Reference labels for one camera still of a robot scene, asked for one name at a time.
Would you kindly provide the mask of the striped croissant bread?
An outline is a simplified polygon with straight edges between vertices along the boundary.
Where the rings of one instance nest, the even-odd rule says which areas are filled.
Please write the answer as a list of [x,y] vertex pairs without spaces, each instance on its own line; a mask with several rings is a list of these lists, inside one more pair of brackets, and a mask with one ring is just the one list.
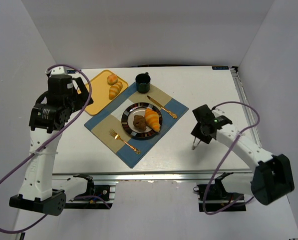
[[147,108],[144,114],[146,125],[149,126],[155,132],[160,131],[159,115],[157,112],[150,108]]

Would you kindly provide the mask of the brown chocolate bread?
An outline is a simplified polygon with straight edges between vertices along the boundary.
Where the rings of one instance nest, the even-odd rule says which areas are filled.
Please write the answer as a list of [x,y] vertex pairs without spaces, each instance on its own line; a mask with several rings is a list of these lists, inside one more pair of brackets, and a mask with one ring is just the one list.
[[146,120],[145,117],[142,115],[135,115],[133,119],[133,125],[135,128],[146,131]]

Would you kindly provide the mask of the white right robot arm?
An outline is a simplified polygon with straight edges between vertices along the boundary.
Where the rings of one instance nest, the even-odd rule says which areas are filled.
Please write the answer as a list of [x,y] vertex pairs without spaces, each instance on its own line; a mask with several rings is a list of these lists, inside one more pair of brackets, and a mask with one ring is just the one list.
[[218,109],[205,104],[194,109],[193,115],[197,124],[191,134],[196,139],[227,146],[252,171],[244,175],[225,172],[212,180],[204,193],[222,198],[231,193],[247,194],[267,206],[295,189],[291,163],[284,154],[274,155],[254,143]]

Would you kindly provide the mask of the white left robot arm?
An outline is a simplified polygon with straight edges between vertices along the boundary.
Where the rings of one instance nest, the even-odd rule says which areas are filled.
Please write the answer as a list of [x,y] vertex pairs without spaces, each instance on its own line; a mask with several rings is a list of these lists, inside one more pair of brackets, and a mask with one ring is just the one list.
[[61,130],[72,113],[90,105],[89,92],[81,78],[66,74],[51,75],[48,90],[31,110],[30,153],[22,186],[9,199],[9,206],[17,209],[58,216],[66,202],[94,193],[93,178],[76,174],[57,188],[52,187],[52,171]]

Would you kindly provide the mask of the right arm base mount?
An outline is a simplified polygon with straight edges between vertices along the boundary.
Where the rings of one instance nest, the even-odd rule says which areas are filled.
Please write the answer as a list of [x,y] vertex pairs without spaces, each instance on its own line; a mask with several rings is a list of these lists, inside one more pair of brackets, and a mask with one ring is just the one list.
[[[239,196],[236,192],[227,192],[221,185],[221,180],[224,177],[232,175],[232,172],[225,172],[220,176],[215,178],[213,184],[211,184],[206,197],[206,211],[215,212],[230,203],[234,202]],[[198,184],[193,187],[193,192],[198,195],[199,200],[199,212],[204,212],[203,210],[203,196],[206,190],[207,184]],[[244,212],[246,211],[245,197],[241,197],[234,205],[224,210],[225,212]]]

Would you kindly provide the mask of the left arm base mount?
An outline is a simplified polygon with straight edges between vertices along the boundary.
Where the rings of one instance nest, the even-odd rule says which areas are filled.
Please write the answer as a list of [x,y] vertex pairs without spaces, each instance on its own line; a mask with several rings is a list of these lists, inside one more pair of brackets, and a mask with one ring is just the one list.
[[93,177],[76,174],[74,178],[87,180],[87,190],[65,204],[65,209],[76,210],[109,210],[113,205],[115,186],[108,184],[94,184]]

